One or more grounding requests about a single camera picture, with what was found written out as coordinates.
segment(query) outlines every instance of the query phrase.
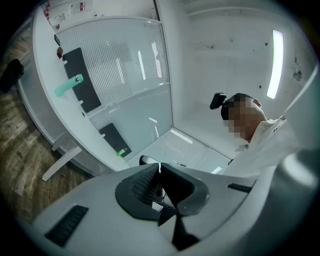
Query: person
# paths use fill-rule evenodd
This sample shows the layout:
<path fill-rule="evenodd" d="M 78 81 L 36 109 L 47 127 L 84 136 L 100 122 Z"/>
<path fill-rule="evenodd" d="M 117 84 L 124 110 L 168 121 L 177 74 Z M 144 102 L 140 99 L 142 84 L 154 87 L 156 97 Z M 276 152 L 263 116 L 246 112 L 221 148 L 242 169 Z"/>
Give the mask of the person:
<path fill-rule="evenodd" d="M 221 106 L 221 117 L 229 130 L 247 141 L 248 146 L 220 174 L 256 177 L 261 170 L 275 169 L 283 158 L 300 150 L 286 118 L 267 119 L 257 99 L 237 93 Z"/>

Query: glass panel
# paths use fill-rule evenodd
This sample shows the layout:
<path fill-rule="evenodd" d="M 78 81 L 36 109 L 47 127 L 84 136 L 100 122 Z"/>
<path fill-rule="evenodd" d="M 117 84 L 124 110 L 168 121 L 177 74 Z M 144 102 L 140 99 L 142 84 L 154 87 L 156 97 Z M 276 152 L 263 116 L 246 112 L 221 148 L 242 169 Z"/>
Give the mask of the glass panel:
<path fill-rule="evenodd" d="M 121 101 L 93 116 L 91 121 L 98 130 L 114 124 L 132 150 L 124 157 L 127 161 L 173 126 L 170 86 L 163 85 Z"/>
<path fill-rule="evenodd" d="M 90 21 L 58 34 L 64 53 L 81 47 L 101 106 L 169 81 L 162 25 L 133 18 Z"/>

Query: white shirt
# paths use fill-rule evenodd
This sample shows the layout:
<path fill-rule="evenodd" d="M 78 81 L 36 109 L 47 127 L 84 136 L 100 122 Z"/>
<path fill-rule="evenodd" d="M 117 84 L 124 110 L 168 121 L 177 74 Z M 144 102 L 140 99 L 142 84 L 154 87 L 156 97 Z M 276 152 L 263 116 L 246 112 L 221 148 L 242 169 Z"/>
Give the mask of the white shirt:
<path fill-rule="evenodd" d="M 261 122 L 256 128 L 249 147 L 241 152 L 224 170 L 227 176 L 258 176 L 267 167 L 274 167 L 291 153 L 301 148 L 285 118 Z"/>

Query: black hair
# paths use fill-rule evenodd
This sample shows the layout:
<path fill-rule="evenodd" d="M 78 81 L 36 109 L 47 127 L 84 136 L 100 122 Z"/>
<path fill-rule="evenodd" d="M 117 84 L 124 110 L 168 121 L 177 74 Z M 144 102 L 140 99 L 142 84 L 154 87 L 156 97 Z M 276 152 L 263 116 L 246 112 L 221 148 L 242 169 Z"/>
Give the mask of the black hair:
<path fill-rule="evenodd" d="M 229 108 L 233 108 L 234 107 L 234 102 L 241 102 L 243 101 L 245 98 L 250 98 L 253 99 L 251 96 L 244 94 L 244 93 L 236 93 L 235 95 L 233 95 L 232 97 L 230 97 L 229 99 L 227 99 L 224 103 L 221 104 L 222 108 L 221 108 L 221 117 L 223 120 L 229 120 Z"/>

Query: black bag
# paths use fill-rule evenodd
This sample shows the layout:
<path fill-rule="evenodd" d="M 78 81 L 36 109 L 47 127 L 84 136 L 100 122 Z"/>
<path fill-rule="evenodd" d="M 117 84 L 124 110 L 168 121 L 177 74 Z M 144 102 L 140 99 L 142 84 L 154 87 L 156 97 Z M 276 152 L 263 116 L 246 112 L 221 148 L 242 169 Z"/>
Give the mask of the black bag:
<path fill-rule="evenodd" d="M 6 67 L 2 77 L 0 78 L 0 88 L 4 93 L 7 93 L 25 73 L 24 66 L 16 58 L 12 60 Z"/>

